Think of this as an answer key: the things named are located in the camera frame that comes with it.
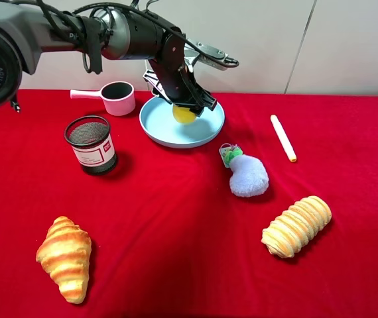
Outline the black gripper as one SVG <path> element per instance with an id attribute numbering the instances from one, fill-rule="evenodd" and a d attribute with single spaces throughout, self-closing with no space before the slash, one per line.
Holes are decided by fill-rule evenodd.
<path id="1" fill-rule="evenodd" d="M 149 60 L 151 69 L 143 79 L 152 86 L 153 95 L 177 107 L 183 107 L 200 117 L 204 108 L 213 111 L 216 99 L 197 84 L 193 71 L 184 60 L 184 41 L 166 32 L 160 50 Z"/>

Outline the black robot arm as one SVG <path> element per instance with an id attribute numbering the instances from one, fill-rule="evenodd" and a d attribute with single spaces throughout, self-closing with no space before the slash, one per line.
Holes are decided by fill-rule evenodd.
<path id="1" fill-rule="evenodd" d="M 95 74 L 103 59 L 147 60 L 162 97 L 201 115 L 217 102 L 197 84 L 185 59 L 188 45 L 177 26 L 134 6 L 94 3 L 66 12 L 42 1 L 0 1 L 0 105 L 19 107 L 22 76 L 35 73 L 42 54 L 78 51 L 85 70 Z"/>

